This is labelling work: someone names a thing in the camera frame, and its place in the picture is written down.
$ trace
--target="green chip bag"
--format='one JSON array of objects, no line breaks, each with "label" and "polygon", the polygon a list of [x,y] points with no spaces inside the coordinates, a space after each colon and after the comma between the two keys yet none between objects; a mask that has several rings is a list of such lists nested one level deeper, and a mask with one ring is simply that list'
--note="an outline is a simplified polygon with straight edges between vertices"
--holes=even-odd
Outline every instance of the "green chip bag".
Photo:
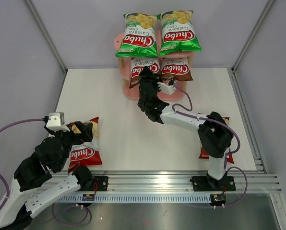
[{"label": "green chip bag", "polygon": [[115,56],[158,57],[155,35],[157,17],[142,13],[129,13],[125,14],[124,18],[126,21],[124,38]]},{"label": "green chip bag", "polygon": [[180,51],[201,52],[191,16],[192,11],[169,11],[158,15],[162,25],[160,55]]}]

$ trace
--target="chip bag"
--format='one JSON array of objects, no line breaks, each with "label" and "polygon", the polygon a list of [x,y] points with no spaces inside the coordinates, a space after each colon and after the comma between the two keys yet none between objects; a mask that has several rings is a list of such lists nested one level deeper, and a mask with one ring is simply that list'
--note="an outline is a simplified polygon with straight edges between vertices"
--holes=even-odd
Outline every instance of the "chip bag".
[{"label": "chip bag", "polygon": [[117,57],[158,57],[155,24],[157,17],[129,13],[124,15],[126,29],[124,38],[115,56]]},{"label": "chip bag", "polygon": [[[223,117],[223,119],[225,123],[229,125],[229,117]],[[209,154],[204,150],[203,147],[201,147],[201,153],[200,153],[199,159],[209,159]],[[234,164],[233,155],[228,155],[227,162]]]},{"label": "chip bag", "polygon": [[139,84],[140,73],[147,66],[152,73],[160,74],[160,65],[157,58],[135,57],[131,60],[130,86],[129,89]]},{"label": "chip bag", "polygon": [[[93,139],[91,142],[85,142],[81,145],[73,145],[71,148],[71,161],[68,168],[68,173],[74,171],[78,166],[100,165],[103,164],[99,155],[98,146],[98,117],[89,121],[83,122],[84,125],[92,123]],[[71,129],[74,133],[80,133],[75,124],[71,123]]]},{"label": "chip bag", "polygon": [[160,55],[177,51],[201,52],[202,48],[190,20],[192,12],[169,11],[158,15],[162,25]]},{"label": "chip bag", "polygon": [[161,63],[161,73],[164,78],[178,81],[192,81],[188,59],[164,58]]}]

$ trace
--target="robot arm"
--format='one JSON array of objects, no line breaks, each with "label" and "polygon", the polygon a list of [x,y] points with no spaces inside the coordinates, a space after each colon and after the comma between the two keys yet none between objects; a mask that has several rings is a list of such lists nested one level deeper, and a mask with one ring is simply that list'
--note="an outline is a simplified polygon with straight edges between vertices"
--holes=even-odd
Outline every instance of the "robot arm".
[{"label": "robot arm", "polygon": [[219,124],[208,121],[212,119],[225,124],[220,114],[212,112],[210,115],[202,115],[183,111],[185,115],[181,115],[157,96],[158,92],[172,94],[174,91],[172,80],[164,84],[160,75],[144,68],[140,75],[138,106],[154,122],[176,125],[192,132],[197,131],[203,148],[209,154],[207,175],[210,177],[209,183],[221,180],[226,174],[226,153],[229,151],[233,134]]},{"label": "robot arm", "polygon": [[81,122],[75,125],[81,134],[74,134],[71,125],[64,124],[63,113],[51,113],[44,119],[45,129],[53,135],[42,141],[35,152],[23,160],[14,173],[9,197],[0,201],[0,229],[21,230],[26,228],[41,211],[68,193],[87,190],[94,179],[86,166],[80,166],[63,182],[32,196],[53,173],[60,172],[69,157],[73,145],[92,141],[92,124],[84,126]]}]

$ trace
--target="gray floor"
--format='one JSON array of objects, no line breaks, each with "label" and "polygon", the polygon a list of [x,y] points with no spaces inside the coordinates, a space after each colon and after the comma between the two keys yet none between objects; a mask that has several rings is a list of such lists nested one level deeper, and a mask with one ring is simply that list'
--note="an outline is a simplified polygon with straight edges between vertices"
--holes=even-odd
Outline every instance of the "gray floor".
[{"label": "gray floor", "polygon": [[[228,202],[237,198],[230,195]],[[70,204],[56,204],[56,211]],[[65,227],[56,221],[41,223],[52,217],[51,209],[44,210],[30,230],[279,230],[268,195],[246,195],[236,206],[213,210],[193,207],[192,204],[92,204],[91,223]],[[60,216],[74,223],[85,215],[78,208]]]}]

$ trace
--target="gray panel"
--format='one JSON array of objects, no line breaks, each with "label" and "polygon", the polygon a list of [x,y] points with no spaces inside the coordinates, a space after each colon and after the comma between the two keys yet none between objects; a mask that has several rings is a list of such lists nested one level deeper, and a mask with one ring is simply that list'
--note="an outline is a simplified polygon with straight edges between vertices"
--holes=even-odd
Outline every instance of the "gray panel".
[{"label": "gray panel", "polygon": [[237,74],[268,169],[286,199],[286,0],[275,3]]},{"label": "gray panel", "polygon": [[[24,2],[0,0],[0,128],[47,115],[62,81],[62,71]],[[45,137],[43,125],[23,124],[0,134],[0,172],[8,182]],[[0,182],[0,199],[4,193]]]},{"label": "gray panel", "polygon": [[[230,195],[229,201],[236,199]],[[56,204],[56,213],[70,204]],[[213,210],[197,208],[198,204],[92,204],[92,222],[73,227],[77,230],[279,230],[267,195],[247,195],[234,207]],[[68,210],[59,218],[78,222],[85,212]],[[44,210],[30,225],[30,230],[65,227],[55,221],[43,224],[52,217],[51,208]]]},{"label": "gray panel", "polygon": [[127,12],[159,14],[194,10],[203,48],[197,67],[231,67],[267,0],[33,0],[54,44],[70,68],[117,67],[114,38],[124,31]]}]

